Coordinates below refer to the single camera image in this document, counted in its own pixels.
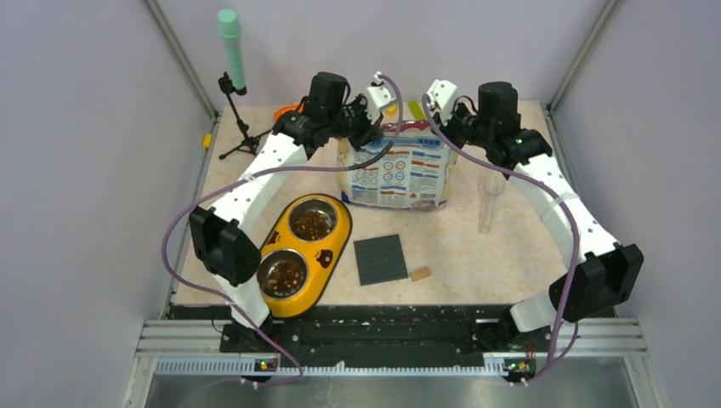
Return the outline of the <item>clear plastic scoop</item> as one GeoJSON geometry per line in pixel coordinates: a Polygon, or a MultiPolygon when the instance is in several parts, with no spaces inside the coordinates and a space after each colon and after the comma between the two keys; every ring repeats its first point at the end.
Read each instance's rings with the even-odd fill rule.
{"type": "Polygon", "coordinates": [[[487,171],[478,184],[480,195],[479,232],[489,234],[494,219],[497,199],[505,191],[506,179],[501,173],[487,171]]]}

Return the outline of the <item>pink pet food bag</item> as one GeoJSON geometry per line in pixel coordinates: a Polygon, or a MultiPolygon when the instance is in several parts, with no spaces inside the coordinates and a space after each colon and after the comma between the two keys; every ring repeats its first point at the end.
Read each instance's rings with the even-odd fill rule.
{"type": "Polygon", "coordinates": [[[426,121],[406,121],[394,146],[369,167],[337,174],[346,204],[430,211],[448,202],[457,153],[426,121]]]}

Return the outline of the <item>yellow double pet bowl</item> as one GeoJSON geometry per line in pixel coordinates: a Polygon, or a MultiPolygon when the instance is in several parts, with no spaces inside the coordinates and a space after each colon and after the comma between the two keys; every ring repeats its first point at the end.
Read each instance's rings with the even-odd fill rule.
{"type": "Polygon", "coordinates": [[[349,209],[331,195],[303,195],[284,208],[261,246],[257,272],[273,317],[299,317],[318,303],[352,227],[349,209]]]}

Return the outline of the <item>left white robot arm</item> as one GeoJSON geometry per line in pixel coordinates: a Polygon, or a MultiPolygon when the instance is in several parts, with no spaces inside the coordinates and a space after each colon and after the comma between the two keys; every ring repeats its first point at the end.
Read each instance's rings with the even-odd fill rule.
{"type": "Polygon", "coordinates": [[[313,171],[309,159],[329,139],[347,139],[359,149],[382,133],[384,109],[402,101],[398,85],[381,72],[353,100],[348,86],[343,76],[317,73],[299,106],[277,119],[246,172],[202,197],[210,207],[195,204],[190,210],[194,253],[220,284],[216,293],[233,308],[240,339],[252,351],[268,348],[273,337],[257,280],[262,256],[249,236],[260,213],[290,173],[313,171]]]}

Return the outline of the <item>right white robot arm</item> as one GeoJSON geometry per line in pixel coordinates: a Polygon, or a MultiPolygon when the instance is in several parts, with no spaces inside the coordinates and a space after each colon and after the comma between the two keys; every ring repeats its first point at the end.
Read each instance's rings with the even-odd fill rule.
{"type": "Polygon", "coordinates": [[[488,82],[479,86],[476,105],[461,98],[452,82],[432,82],[421,106],[434,133],[456,152],[466,145],[484,150],[478,164],[501,173],[530,203],[567,268],[546,291],[502,312],[501,344],[521,350],[535,330],[625,303],[643,253],[600,225],[567,182],[550,143],[539,131],[522,127],[517,90],[508,82],[488,82]]]}

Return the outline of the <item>green lego brick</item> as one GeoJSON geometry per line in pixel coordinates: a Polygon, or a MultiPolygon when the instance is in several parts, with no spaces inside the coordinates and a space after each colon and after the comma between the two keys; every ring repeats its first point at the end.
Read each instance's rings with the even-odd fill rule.
{"type": "Polygon", "coordinates": [[[426,116],[424,114],[423,108],[418,101],[412,100],[407,103],[407,106],[408,106],[409,111],[411,112],[413,121],[425,121],[426,120],[426,116]]]}

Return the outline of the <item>orange tape dispenser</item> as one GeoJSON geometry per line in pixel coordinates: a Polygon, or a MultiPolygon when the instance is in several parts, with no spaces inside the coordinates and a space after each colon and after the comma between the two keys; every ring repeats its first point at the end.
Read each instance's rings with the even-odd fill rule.
{"type": "Polygon", "coordinates": [[[302,112],[302,111],[303,111],[303,107],[302,107],[301,104],[283,106],[283,107],[281,107],[280,109],[278,109],[278,110],[275,112],[275,114],[274,114],[274,121],[275,121],[275,122],[279,121],[280,118],[281,118],[284,114],[288,113],[289,111],[300,111],[300,112],[302,112]]]}

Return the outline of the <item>dark grey square baseplate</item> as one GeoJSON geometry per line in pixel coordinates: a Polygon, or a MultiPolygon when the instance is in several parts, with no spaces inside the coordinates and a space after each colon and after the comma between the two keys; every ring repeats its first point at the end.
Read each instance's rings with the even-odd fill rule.
{"type": "Polygon", "coordinates": [[[355,241],[355,258],[361,286],[408,278],[400,236],[379,236],[355,241]]]}

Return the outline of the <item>green microphone on tripod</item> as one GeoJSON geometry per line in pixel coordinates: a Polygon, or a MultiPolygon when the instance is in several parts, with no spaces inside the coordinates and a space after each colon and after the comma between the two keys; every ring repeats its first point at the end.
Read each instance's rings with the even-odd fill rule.
{"type": "Polygon", "coordinates": [[[238,15],[232,9],[221,9],[217,14],[219,36],[224,47],[228,69],[218,79],[221,93],[227,99],[236,120],[236,126],[241,132],[242,141],[234,148],[222,153],[219,160],[224,160],[236,152],[248,153],[256,156],[261,138],[268,131],[257,136],[249,134],[249,126],[241,119],[233,100],[233,95],[247,94],[247,81],[241,52],[241,25],[238,15]]]}

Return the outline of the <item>small wooden block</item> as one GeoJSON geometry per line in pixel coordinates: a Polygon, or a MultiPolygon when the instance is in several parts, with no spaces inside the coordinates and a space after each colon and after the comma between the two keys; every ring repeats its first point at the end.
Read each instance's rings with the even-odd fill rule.
{"type": "Polygon", "coordinates": [[[416,282],[416,281],[427,279],[431,275],[432,275],[432,271],[429,267],[422,267],[422,268],[413,270],[409,274],[409,277],[410,277],[411,281],[416,282]]]}

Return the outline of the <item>yellow clip on frame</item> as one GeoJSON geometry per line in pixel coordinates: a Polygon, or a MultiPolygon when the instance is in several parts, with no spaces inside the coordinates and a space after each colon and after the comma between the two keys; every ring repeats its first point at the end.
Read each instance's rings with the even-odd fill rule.
{"type": "Polygon", "coordinates": [[[213,135],[211,133],[207,133],[202,141],[202,147],[205,150],[209,150],[213,143],[213,135]]]}

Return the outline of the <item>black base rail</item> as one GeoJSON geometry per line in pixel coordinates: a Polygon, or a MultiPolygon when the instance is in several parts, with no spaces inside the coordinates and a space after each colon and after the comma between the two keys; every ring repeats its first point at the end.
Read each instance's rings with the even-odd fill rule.
{"type": "Polygon", "coordinates": [[[316,306],[261,326],[305,371],[313,367],[403,369],[479,367],[484,355],[543,355],[551,331],[511,337],[504,305],[316,306]]]}

